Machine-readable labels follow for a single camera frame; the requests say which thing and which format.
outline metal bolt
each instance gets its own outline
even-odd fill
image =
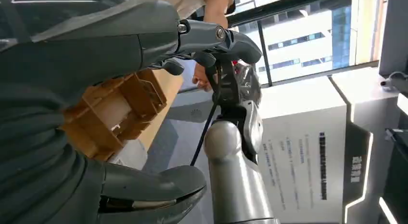
[[[217,36],[217,39],[223,40],[223,39],[225,38],[225,31],[224,31],[224,29],[222,29],[222,28],[220,28],[220,27],[217,27],[216,36]]]
[[[184,24],[179,24],[177,26],[177,30],[179,31],[180,34],[186,33],[187,32],[187,26]]]

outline white shirt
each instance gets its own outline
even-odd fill
[[[164,0],[164,1],[168,1],[174,5],[181,19],[187,18],[194,11],[205,5],[204,0]]]

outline building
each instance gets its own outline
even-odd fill
[[[236,12],[277,0],[236,0]],[[350,0],[318,1],[261,21],[272,81],[291,79],[349,65]],[[260,48],[257,22],[238,26]],[[267,83],[265,61],[256,65]]]

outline robotic hand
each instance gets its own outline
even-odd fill
[[[35,94],[38,98],[27,101],[40,106],[52,99],[47,104],[52,109],[57,107],[54,104],[73,104],[89,85],[147,67],[180,74],[183,69],[170,60],[173,57],[194,59],[207,67],[214,99],[222,110],[205,138],[215,223],[276,223],[256,161],[262,121],[253,102],[241,101],[231,65],[232,60],[253,64],[260,59],[261,51],[247,36],[216,24],[180,20],[173,6],[162,1],[136,5],[126,1],[102,12],[71,18],[40,34],[30,37],[26,34],[19,32],[15,47],[1,47],[0,62],[7,67],[1,71],[0,86],[41,88],[52,96],[41,97],[44,95],[39,93]],[[212,79],[216,72],[217,83]],[[13,87],[7,87],[10,82],[15,83]],[[19,94],[12,95],[18,101]],[[25,171],[16,173],[12,180],[5,176],[2,186],[12,189],[2,202],[14,204],[25,199],[24,194],[30,198],[9,213],[3,210],[5,222],[18,219],[22,223],[175,224],[206,191],[205,179],[195,167],[181,166],[151,175],[98,162],[77,154],[55,127],[20,122],[28,113],[19,117],[18,111],[13,113],[15,119],[10,121],[13,125],[8,126],[10,130],[4,135],[14,133],[13,127],[19,130],[13,135],[48,129],[50,132],[14,138],[12,145],[2,143],[4,148],[12,147],[11,152],[19,153],[1,162],[2,169]],[[31,145],[36,151],[43,150],[41,154],[25,151]],[[48,159],[63,167],[48,166],[47,170],[37,167],[51,164]],[[42,184],[39,189],[41,178],[53,183]],[[32,183],[17,184],[31,180]]]

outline black cable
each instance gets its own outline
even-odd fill
[[[201,146],[203,145],[203,142],[204,142],[205,134],[207,133],[207,130],[208,130],[208,126],[210,126],[211,120],[213,119],[214,113],[217,108],[217,102],[219,99],[219,93],[221,89],[221,66],[219,64],[217,64],[217,79],[218,79],[217,90],[215,91],[215,88],[213,88],[214,93],[215,93],[214,103],[211,108],[210,114],[208,115],[207,121],[205,122],[203,132],[201,133],[200,141],[198,142],[197,148],[195,149],[194,156],[192,157],[192,160],[190,163],[191,166],[194,166],[195,162],[197,161],[198,155],[200,154],[200,151],[201,151]]]
[[[204,142],[205,133],[207,132],[208,126],[210,126],[210,123],[216,111],[216,108],[217,108],[217,104],[214,102],[213,107],[211,108],[210,114],[208,115],[207,121],[205,122],[203,132],[201,133],[200,141],[198,142],[197,148],[195,149],[194,156],[192,157],[192,160],[190,163],[191,166],[194,166],[195,162],[197,161],[198,154],[200,153],[201,146],[203,145],[203,142]]]

